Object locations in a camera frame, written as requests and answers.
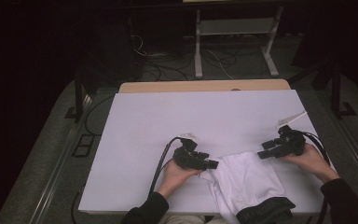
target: black sleeve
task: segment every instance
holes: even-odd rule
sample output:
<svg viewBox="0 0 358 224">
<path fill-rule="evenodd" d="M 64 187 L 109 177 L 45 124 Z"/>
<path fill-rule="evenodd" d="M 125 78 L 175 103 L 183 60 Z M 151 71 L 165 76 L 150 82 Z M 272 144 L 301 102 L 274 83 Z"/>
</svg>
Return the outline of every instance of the black sleeve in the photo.
<svg viewBox="0 0 358 224">
<path fill-rule="evenodd" d="M 164 197 L 153 192 L 140 207 L 134 207 L 123 217 L 121 224 L 157 224 L 169 206 Z"/>
<path fill-rule="evenodd" d="M 343 179 L 335 179 L 321 187 L 322 194 L 330 204 L 334 224 L 358 224 L 358 197 Z"/>
</svg>

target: table leg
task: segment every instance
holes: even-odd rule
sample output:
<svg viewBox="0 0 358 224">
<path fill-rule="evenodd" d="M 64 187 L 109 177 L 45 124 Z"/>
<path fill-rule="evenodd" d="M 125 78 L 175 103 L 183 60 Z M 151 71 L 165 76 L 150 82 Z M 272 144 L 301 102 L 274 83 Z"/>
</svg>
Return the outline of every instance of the table leg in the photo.
<svg viewBox="0 0 358 224">
<path fill-rule="evenodd" d="M 267 45 L 262 48 L 264 60 L 266 61 L 269 72 L 272 77 L 277 77 L 279 75 L 277 68 L 275 67 L 275 63 L 272 61 L 271 55 L 269 52 L 271 51 L 272 43 L 274 41 L 275 35 L 278 30 L 279 22 L 281 19 L 281 15 L 283 12 L 283 7 L 278 7 L 278 10 L 275 14 L 274 21 L 271 25 L 271 29 L 269 31 L 269 39 Z"/>
<path fill-rule="evenodd" d="M 194 64 L 196 66 L 196 78 L 202 78 L 202 64 L 200 55 L 200 11 L 197 10 L 197 23 L 196 23 L 196 53 L 194 55 Z"/>
</svg>

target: person's left hand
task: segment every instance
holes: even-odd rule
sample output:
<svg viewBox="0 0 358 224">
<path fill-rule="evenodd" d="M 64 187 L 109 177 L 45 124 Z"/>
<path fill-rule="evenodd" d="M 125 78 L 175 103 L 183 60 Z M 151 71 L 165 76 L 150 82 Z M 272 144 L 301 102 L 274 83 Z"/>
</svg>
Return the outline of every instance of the person's left hand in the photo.
<svg viewBox="0 0 358 224">
<path fill-rule="evenodd" d="M 162 177 L 162 182 L 157 192 L 165 199 L 168 199 L 168 197 L 170 197 L 176 189 L 184 185 L 192 175 L 198 175 L 201 172 L 202 170 L 182 169 L 174 160 L 169 161 L 164 168 L 164 176 Z"/>
</svg>

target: floor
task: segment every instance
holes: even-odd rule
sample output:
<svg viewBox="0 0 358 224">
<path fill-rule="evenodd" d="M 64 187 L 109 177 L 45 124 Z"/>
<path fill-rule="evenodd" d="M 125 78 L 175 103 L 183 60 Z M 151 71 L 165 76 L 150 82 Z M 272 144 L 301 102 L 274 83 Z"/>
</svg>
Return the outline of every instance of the floor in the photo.
<svg viewBox="0 0 358 224">
<path fill-rule="evenodd" d="M 202 41 L 204 80 L 270 78 L 260 52 L 267 41 L 266 36 L 218 36 Z M 300 41 L 301 35 L 279 36 L 276 39 L 271 56 L 280 78 L 288 79 L 303 70 L 290 65 Z M 135 49 L 144 54 L 142 49 Z M 191 45 L 186 46 L 181 55 L 158 49 L 147 52 L 140 81 L 194 80 L 193 52 Z M 297 90 L 338 173 L 358 194 L 358 90 L 350 80 L 342 78 L 341 101 L 349 102 L 357 116 L 337 119 L 329 108 L 330 86 L 316 91 L 310 85 L 315 75 L 310 74 L 291 87 Z M 88 95 L 84 101 L 84 115 L 79 122 L 64 118 L 68 109 L 75 106 L 74 83 L 62 91 L 7 198 L 0 213 L 0 223 L 120 221 L 121 216 L 92 216 L 76 211 L 104 121 L 117 91 L 115 88 L 103 88 L 97 94 Z M 305 223 L 307 219 L 295 217 L 284 223 Z"/>
</svg>

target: folded fabric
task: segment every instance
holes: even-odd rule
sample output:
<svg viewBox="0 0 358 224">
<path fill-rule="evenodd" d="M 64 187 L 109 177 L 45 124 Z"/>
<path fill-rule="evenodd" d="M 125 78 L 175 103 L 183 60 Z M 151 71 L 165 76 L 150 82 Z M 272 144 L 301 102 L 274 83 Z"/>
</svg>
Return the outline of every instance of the folded fabric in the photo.
<svg viewBox="0 0 358 224">
<path fill-rule="evenodd" d="M 200 177 L 208 180 L 220 214 L 229 224 L 264 224 L 292 217 L 296 207 L 284 196 L 284 189 L 269 160 L 255 152 L 221 158 L 215 170 Z"/>
</svg>

